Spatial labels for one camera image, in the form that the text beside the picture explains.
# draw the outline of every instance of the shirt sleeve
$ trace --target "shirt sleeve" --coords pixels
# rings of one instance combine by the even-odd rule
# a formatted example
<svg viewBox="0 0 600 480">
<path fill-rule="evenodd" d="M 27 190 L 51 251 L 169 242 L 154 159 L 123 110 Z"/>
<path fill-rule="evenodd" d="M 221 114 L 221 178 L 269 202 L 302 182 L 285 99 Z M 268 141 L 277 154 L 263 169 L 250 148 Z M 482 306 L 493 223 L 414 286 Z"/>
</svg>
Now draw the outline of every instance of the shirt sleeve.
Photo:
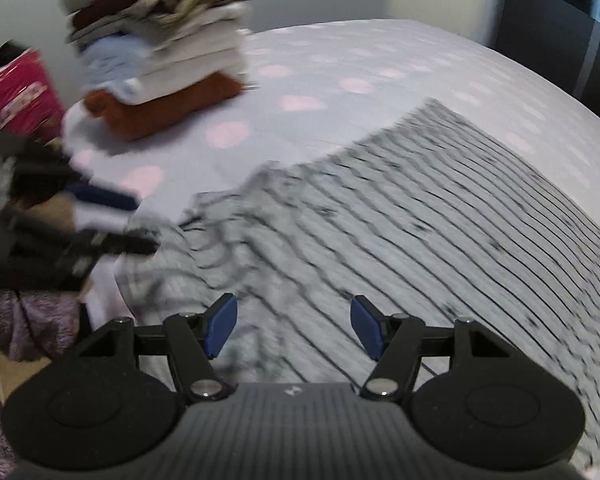
<svg viewBox="0 0 600 480">
<path fill-rule="evenodd" d="M 77 332 L 77 294 L 0 290 L 0 350 L 9 359 L 54 358 Z"/>
</svg>

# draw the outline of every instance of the polka dot bedsheet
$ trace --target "polka dot bedsheet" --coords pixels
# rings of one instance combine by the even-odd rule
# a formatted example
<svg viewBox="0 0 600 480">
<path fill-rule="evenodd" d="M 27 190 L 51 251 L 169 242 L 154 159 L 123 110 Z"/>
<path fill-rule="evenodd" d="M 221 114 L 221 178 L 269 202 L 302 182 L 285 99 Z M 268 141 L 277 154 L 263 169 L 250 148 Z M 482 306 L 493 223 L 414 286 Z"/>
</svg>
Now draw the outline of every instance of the polka dot bedsheet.
<svg viewBox="0 0 600 480">
<path fill-rule="evenodd" d="M 74 164 L 136 192 L 140 211 L 177 220 L 197 192 L 238 186 L 269 161 L 337 152 L 435 98 L 522 156 L 600 225 L 600 119 L 486 47 L 419 22 L 360 20 L 253 34 L 244 50 L 253 89 L 132 144 L 74 105 L 64 120 Z M 103 208 L 77 211 L 80 225 L 126 220 Z M 96 325 L 129 315 L 114 265 L 103 260 L 93 273 Z"/>
</svg>

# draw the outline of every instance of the silver bolt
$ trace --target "silver bolt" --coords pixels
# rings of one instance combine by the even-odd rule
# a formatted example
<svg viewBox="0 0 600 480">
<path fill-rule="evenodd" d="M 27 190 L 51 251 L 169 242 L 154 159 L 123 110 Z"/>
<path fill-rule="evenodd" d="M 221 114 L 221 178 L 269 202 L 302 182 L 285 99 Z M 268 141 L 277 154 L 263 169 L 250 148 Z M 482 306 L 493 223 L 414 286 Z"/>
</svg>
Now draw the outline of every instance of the silver bolt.
<svg viewBox="0 0 600 480">
<path fill-rule="evenodd" d="M 222 391 L 222 384 L 213 379 L 200 379 L 191 385 L 191 393 L 199 397 L 213 397 Z"/>
<path fill-rule="evenodd" d="M 384 377 L 378 377 L 371 379 L 366 385 L 366 389 L 372 394 L 387 396 L 394 394 L 398 391 L 398 383 L 392 379 L 386 379 Z"/>
</svg>

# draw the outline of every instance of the pink bag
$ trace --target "pink bag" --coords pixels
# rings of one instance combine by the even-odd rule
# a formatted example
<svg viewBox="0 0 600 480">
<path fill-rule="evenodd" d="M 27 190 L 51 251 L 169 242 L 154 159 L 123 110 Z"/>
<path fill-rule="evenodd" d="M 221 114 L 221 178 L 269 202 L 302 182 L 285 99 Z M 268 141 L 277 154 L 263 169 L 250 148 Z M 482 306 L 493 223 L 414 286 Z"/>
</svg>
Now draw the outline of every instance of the pink bag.
<svg viewBox="0 0 600 480">
<path fill-rule="evenodd" d="M 0 130 L 51 140 L 62 133 L 64 110 L 40 56 L 27 50 L 0 69 Z"/>
</svg>

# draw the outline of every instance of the bed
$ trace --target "bed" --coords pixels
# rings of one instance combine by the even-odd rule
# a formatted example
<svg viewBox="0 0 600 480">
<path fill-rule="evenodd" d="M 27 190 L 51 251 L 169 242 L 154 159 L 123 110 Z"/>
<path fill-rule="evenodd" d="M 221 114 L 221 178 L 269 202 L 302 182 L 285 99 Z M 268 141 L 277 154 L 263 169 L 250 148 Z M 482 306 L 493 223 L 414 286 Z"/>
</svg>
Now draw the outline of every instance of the bed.
<svg viewBox="0 0 600 480">
<path fill-rule="evenodd" d="M 519 155 L 600 226 L 600 119 L 492 50 L 398 20 L 270 30 L 248 36 L 244 49 L 253 83 L 242 96 L 133 144 L 74 105 L 64 119 L 74 164 L 138 193 L 141 213 L 177 221 L 195 193 L 239 186 L 270 161 L 322 159 L 433 98 Z M 77 211 L 80 226 L 127 221 L 102 208 Z M 129 315 L 116 265 L 103 260 L 93 271 L 95 326 Z"/>
</svg>

